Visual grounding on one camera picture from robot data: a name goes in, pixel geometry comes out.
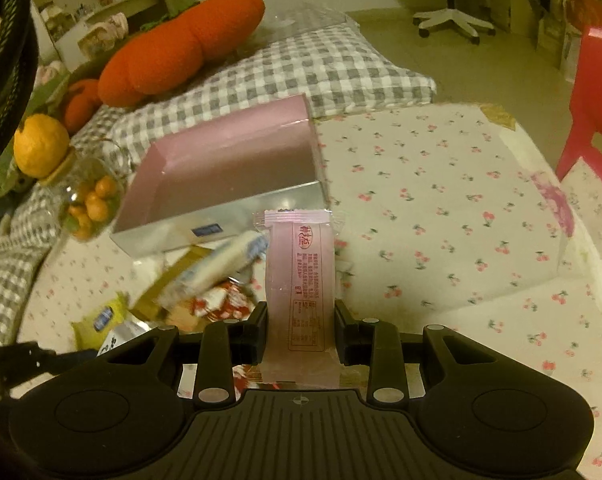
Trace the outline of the glass jar with kumquats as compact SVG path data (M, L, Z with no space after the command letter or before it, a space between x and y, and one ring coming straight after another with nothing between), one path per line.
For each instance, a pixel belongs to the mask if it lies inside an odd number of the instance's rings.
M100 139L97 143L112 152L73 151L55 188L59 226L78 242L92 240L115 220L132 174L130 155L115 141Z

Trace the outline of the red plastic chair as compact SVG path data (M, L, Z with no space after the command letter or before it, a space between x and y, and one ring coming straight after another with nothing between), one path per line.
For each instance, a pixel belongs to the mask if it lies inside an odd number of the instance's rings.
M572 127L556 168L563 179L582 160L602 181L602 153L593 147L602 134L602 28L589 27L581 38L578 67L570 100Z

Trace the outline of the clear blue cracker packet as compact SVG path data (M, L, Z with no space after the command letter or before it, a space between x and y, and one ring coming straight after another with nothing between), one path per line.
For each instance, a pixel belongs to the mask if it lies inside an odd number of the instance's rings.
M202 295L217 283L251 266L266 252L267 236L258 231L243 232L204 254L193 247L164 274L165 283L155 298L156 304L170 311L179 302Z

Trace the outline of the yellow snack packet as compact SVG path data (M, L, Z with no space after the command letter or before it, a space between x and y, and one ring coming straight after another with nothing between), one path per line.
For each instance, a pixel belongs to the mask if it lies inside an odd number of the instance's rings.
M114 299L85 314L78 322L70 324L78 350L100 350L109 332L126 320L129 299L117 292Z

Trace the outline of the cherry print tablecloth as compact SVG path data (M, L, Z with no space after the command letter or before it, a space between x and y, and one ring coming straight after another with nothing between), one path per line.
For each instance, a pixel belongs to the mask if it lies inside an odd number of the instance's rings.
M323 120L337 285L356 315L458 330L565 382L602 479L602 270L521 129L433 105Z

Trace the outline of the pink silver cardboard box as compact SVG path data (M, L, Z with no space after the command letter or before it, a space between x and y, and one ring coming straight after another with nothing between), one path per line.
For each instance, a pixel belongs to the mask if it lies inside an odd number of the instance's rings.
M327 206L310 103L298 94L153 142L110 237L130 257L143 258L243 233L265 210Z

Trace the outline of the grey checkered quilt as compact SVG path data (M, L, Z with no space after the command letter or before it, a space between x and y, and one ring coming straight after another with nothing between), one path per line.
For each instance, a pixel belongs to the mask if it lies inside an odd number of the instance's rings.
M71 140L82 155L138 165L152 142L236 110L288 96L307 97L314 118L429 104L435 81L392 64L349 25L279 40L226 64L169 99L135 110L104 105ZM35 186L0 223L0 347L19 330L36 271L58 230L50 198Z

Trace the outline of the small red pumpkin cushion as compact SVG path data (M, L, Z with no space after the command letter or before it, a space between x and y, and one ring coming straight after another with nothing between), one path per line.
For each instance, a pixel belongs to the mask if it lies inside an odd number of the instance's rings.
M65 126L70 136L78 133L102 106L98 96L98 80L82 79L70 84L59 114L62 125Z

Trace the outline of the red white candy packet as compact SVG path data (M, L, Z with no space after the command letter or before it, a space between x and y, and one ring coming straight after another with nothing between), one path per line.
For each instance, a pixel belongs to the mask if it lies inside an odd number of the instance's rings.
M190 312L197 318L206 318L210 322L243 321L249 318L253 309L253 301L239 285L224 282L196 297Z

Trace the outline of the large red pumpkin cushion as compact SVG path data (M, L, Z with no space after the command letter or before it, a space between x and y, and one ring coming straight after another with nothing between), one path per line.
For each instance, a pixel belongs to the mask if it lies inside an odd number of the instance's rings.
M142 32L106 64L98 79L100 101L130 107L179 87L205 64L236 51L264 12L263 0L205 0Z

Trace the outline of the pink wafer snack packet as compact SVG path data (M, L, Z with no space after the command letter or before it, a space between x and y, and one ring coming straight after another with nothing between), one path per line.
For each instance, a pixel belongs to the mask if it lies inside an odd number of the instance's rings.
M335 336L335 234L326 209L267 210L265 382L339 386Z

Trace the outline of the orange fruit jar lid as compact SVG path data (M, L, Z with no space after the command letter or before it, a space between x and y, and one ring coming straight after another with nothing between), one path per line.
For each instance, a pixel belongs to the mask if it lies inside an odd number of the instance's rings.
M22 122L14 134L13 151L18 169L42 185L57 183L77 160L66 127L44 114L31 115Z

